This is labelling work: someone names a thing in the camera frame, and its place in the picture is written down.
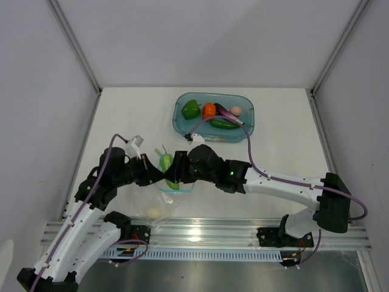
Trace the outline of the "light green cucumber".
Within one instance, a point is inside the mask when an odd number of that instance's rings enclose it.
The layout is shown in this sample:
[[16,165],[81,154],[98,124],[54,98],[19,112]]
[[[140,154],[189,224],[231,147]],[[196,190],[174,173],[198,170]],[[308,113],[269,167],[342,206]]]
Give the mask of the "light green cucumber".
[[[160,154],[160,166],[161,166],[161,169],[162,169],[162,172],[165,173],[169,168],[170,166],[172,165],[173,163],[173,156],[169,153],[167,153],[166,149],[164,147],[162,147],[163,150],[164,150],[164,153],[161,153]],[[172,190],[179,190],[179,184],[178,183],[175,183],[175,182],[171,182],[170,180],[166,179],[165,180],[167,186],[172,189]]]

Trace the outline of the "clear zip top bag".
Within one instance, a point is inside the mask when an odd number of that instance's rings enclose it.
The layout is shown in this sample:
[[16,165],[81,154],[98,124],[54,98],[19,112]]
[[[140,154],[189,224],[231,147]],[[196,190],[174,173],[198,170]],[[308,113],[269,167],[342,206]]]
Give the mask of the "clear zip top bag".
[[[159,228],[171,216],[174,211],[190,197],[194,188],[194,183],[184,184],[179,182],[179,190],[170,189],[165,179],[149,186],[140,187],[133,185],[129,195],[131,213],[137,217],[142,217],[146,225],[151,228]],[[145,211],[148,207],[158,207],[162,211],[162,216],[156,220],[148,218]]]

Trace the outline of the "white egg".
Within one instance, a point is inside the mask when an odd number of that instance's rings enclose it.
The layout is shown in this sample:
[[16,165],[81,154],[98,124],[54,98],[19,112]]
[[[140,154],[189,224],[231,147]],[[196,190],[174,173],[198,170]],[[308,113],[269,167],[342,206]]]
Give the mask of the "white egg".
[[147,208],[145,214],[148,218],[156,220],[162,216],[162,211],[158,207],[151,206]]

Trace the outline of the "orange tomato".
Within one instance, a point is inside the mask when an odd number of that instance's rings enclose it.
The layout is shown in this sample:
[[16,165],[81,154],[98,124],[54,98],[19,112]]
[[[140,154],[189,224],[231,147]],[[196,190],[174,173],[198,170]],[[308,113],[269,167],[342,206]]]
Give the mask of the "orange tomato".
[[202,108],[202,118],[213,117],[217,113],[216,106],[213,103],[206,103]]

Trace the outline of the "purple eggplant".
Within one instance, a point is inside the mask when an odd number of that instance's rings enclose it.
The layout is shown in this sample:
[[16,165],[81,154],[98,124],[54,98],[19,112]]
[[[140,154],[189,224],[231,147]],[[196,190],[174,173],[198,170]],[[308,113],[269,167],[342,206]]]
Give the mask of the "purple eggplant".
[[214,106],[216,108],[216,112],[226,118],[227,120],[233,122],[233,123],[237,123],[238,125],[245,125],[244,122],[242,122],[239,118],[237,118],[236,116],[234,116],[231,112],[229,112],[228,110],[226,110],[221,104],[219,103],[214,103]]

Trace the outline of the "brown egg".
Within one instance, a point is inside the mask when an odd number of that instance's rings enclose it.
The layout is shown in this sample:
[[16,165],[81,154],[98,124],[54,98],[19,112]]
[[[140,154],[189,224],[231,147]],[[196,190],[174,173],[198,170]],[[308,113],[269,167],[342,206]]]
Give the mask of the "brown egg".
[[230,113],[234,116],[240,116],[242,114],[242,108],[239,106],[233,106],[230,108]]

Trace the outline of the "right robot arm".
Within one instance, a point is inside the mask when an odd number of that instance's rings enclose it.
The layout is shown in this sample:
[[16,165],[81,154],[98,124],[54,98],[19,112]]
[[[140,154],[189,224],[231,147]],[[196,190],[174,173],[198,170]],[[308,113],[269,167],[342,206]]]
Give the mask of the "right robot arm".
[[227,193],[265,194],[305,206],[296,214],[284,215],[277,228],[258,228],[261,247],[297,247],[299,243],[312,247],[314,231],[344,234],[348,230],[351,196],[334,173],[307,179],[258,172],[249,162],[224,160],[209,146],[200,145],[189,152],[177,151],[164,177],[184,184],[207,181]]

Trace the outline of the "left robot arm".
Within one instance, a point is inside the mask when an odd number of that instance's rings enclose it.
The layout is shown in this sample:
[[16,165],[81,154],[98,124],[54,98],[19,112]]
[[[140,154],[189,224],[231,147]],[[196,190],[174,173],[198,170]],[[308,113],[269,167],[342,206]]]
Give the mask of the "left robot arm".
[[26,291],[77,291],[98,258],[110,246],[130,243],[148,247],[135,236],[131,219],[117,211],[104,216],[98,231],[90,228],[117,195],[118,188],[132,183],[148,186],[163,178],[147,155],[129,158],[124,149],[109,147],[100,156],[76,192],[75,203],[48,250],[31,268],[23,268],[17,280]]

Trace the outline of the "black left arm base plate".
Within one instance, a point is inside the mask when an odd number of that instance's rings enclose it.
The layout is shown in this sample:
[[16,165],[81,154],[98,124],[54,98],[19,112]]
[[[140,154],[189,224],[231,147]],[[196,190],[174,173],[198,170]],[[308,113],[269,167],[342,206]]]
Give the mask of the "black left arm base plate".
[[151,229],[146,225],[132,225],[130,239],[131,240],[143,240],[150,243]]

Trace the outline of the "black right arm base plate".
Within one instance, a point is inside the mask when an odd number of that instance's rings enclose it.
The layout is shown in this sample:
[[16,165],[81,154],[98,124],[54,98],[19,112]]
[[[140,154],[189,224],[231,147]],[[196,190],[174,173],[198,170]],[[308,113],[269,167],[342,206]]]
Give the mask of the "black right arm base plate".
[[314,241],[311,233],[302,238],[296,238],[281,231],[280,228],[258,228],[256,237],[261,247],[270,248],[313,248]]

